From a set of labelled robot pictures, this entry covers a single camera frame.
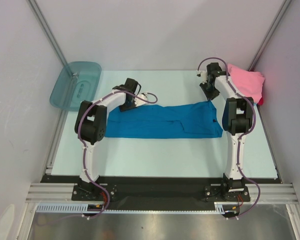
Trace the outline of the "blue t-shirt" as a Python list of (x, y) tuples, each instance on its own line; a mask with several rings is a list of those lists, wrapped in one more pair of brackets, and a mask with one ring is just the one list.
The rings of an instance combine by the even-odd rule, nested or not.
[(143, 105), (109, 113), (105, 136), (130, 139), (213, 139), (223, 129), (210, 101), (178, 106)]

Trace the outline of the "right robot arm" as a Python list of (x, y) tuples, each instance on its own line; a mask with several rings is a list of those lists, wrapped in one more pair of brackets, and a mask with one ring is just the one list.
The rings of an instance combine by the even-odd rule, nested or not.
[(223, 71), (217, 62), (208, 64), (205, 72), (198, 70), (197, 76), (202, 78), (199, 86), (208, 101), (218, 96), (225, 100), (222, 128), (226, 132), (228, 152), (220, 194), (225, 200), (232, 201), (245, 188), (244, 147), (247, 135), (256, 124), (254, 100), (239, 91), (228, 71)]

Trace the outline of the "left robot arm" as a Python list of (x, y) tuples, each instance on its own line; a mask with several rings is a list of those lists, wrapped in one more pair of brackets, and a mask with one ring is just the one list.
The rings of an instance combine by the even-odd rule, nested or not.
[(93, 167), (94, 148), (106, 135), (109, 113), (115, 108), (122, 110), (134, 108), (135, 96), (141, 85), (132, 78), (127, 78), (124, 84), (113, 87), (110, 93), (99, 100), (84, 100), (80, 104), (74, 131), (82, 143), (82, 173), (80, 179), (87, 183), (83, 194), (90, 200), (100, 196), (101, 188), (94, 184), (100, 174)]

